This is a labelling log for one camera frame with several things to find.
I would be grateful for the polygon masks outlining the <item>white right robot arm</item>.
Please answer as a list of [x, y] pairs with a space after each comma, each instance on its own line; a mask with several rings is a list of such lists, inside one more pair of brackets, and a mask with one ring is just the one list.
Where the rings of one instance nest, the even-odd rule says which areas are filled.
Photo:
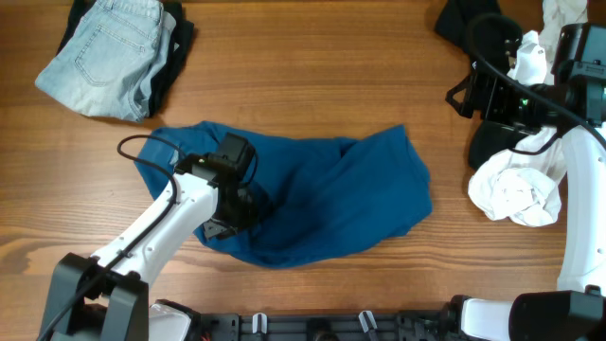
[[554, 292], [521, 294], [512, 302], [462, 297], [447, 326], [481, 340], [602, 340], [605, 337], [605, 79], [585, 65], [555, 84], [530, 87], [479, 72], [461, 84], [452, 105], [463, 117], [537, 134], [556, 129], [568, 177], [564, 259]]

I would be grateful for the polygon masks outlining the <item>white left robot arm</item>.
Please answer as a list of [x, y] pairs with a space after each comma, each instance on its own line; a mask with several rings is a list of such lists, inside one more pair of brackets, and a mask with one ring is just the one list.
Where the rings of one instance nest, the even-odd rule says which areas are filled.
[[200, 316], [149, 290], [184, 241], [200, 227], [208, 239], [240, 233], [256, 219], [246, 186], [232, 174], [177, 171], [162, 194], [125, 231], [85, 258], [56, 265], [42, 340], [196, 340]]

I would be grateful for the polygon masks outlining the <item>dark blue polo shirt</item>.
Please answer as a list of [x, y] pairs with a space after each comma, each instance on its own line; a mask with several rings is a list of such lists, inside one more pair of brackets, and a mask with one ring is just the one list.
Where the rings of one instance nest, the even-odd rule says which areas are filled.
[[246, 138], [260, 158], [247, 174], [259, 218], [224, 240], [196, 229], [215, 251], [290, 268], [363, 252], [432, 213], [429, 171], [401, 125], [364, 139], [290, 139], [203, 121], [153, 131], [139, 156], [173, 171], [179, 153], [214, 152], [228, 133]]

